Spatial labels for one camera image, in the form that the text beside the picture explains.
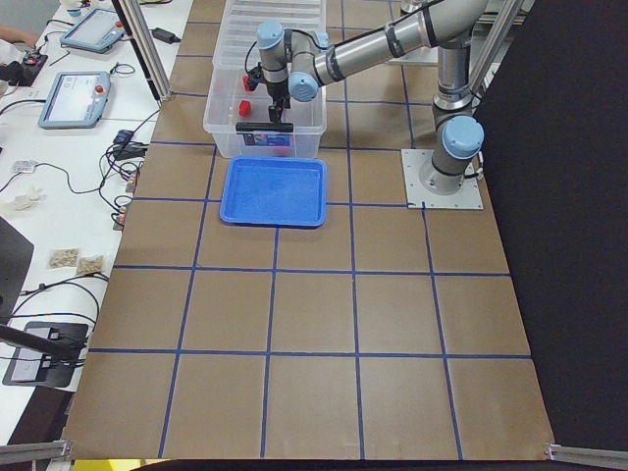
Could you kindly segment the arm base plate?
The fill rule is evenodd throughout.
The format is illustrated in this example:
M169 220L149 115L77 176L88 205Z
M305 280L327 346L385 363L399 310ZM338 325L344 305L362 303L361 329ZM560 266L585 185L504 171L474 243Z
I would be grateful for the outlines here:
M432 149L401 150L406 206L427 210L483 210L477 179L466 179L466 173L451 177L438 172L432 155Z

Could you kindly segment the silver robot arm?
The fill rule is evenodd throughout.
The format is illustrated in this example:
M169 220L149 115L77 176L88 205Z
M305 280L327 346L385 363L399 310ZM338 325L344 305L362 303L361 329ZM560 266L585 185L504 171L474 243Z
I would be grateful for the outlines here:
M453 193L477 153L462 155L445 137L452 131L449 121L471 113L471 36L486 8L484 1L421 1L400 18L336 44L323 31L266 21L256 31L253 46L260 60L245 71L246 87L254 90L258 84L265 85L272 99L269 120L280 125L291 100L309 102L330 83L421 47L437 49L439 82L433 116L438 138L424 185L432 192Z

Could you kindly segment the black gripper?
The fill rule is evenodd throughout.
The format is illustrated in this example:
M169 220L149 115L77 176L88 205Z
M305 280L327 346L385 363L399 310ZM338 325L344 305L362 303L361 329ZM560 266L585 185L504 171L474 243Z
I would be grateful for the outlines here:
M271 123L280 123L282 121L284 111L290 108L288 81L267 81L266 88L273 102L273 105L268 107L269 121Z

